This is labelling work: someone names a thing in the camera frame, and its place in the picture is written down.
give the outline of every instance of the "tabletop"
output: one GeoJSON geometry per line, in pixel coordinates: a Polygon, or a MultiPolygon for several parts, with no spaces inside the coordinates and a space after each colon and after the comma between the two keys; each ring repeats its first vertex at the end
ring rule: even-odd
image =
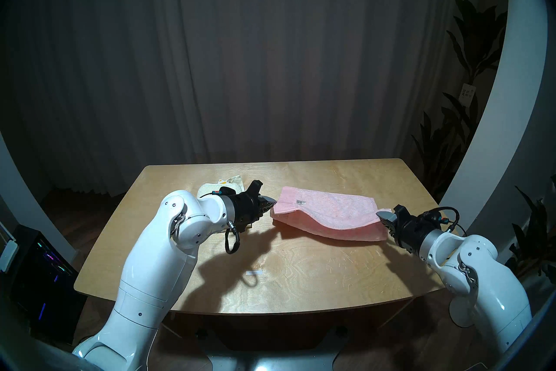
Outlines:
{"type": "MultiPolygon", "coordinates": [[[[278,199],[283,186],[373,197],[411,214],[436,207],[400,159],[147,166],[104,227],[75,282],[87,295],[115,300],[123,264],[171,191],[193,194],[206,182],[241,175],[247,188],[278,199]]],[[[199,249],[191,279],[172,310],[202,314],[312,312],[381,304],[443,287],[440,278],[389,236],[377,243],[312,235],[266,213],[226,254],[224,234],[199,249]]]]}

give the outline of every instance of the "white wall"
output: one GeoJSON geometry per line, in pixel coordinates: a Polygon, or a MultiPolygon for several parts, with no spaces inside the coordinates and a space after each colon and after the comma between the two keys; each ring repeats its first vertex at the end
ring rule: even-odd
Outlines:
{"type": "Polygon", "coordinates": [[[4,138],[0,133],[0,196],[17,221],[29,228],[40,230],[52,246],[69,263],[75,257],[75,249],[56,229],[52,221],[37,203],[21,178],[4,138]]]}
{"type": "Polygon", "coordinates": [[[556,154],[556,21],[545,0],[508,0],[508,25],[483,118],[441,205],[502,248],[544,196],[556,154]]]}

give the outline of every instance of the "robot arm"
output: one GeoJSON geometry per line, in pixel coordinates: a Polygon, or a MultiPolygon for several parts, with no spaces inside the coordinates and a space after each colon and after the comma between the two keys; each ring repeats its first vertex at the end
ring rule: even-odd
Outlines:
{"type": "Polygon", "coordinates": [[[257,221],[275,200],[260,196],[260,181],[239,194],[229,188],[197,199],[174,191],[160,203],[123,266],[116,303],[106,325],[73,354],[101,369],[146,370],[158,327],[185,289],[197,264],[199,246],[226,230],[226,251],[237,251],[239,233],[257,221]],[[230,250],[228,234],[236,242],[230,250]]]}
{"type": "MultiPolygon", "coordinates": [[[[418,217],[397,205],[394,214],[378,212],[396,244],[426,262],[456,295],[450,316],[459,326],[475,324],[483,338],[503,353],[531,321],[529,300],[509,268],[498,263],[496,247],[486,238],[443,232],[447,224],[437,208],[418,217]]],[[[459,219],[456,212],[455,226],[459,219]]]]}

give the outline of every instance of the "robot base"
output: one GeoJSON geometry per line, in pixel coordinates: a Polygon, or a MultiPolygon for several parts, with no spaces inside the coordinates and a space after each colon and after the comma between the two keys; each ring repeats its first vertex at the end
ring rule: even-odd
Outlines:
{"type": "Polygon", "coordinates": [[[456,326],[468,328],[473,325],[467,298],[456,296],[450,301],[450,318],[456,326]]]}
{"type": "Polygon", "coordinates": [[[229,350],[212,331],[197,332],[199,347],[219,371],[332,371],[332,364],[349,340],[343,326],[328,331],[314,349],[292,351],[229,350]]]}

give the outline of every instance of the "curtain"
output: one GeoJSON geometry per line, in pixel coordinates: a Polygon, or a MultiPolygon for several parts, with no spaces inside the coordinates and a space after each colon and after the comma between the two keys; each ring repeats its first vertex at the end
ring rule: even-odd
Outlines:
{"type": "Polygon", "coordinates": [[[8,0],[0,35],[50,179],[114,195],[146,165],[410,158],[423,109],[459,89],[455,13],[454,0],[8,0]]]}

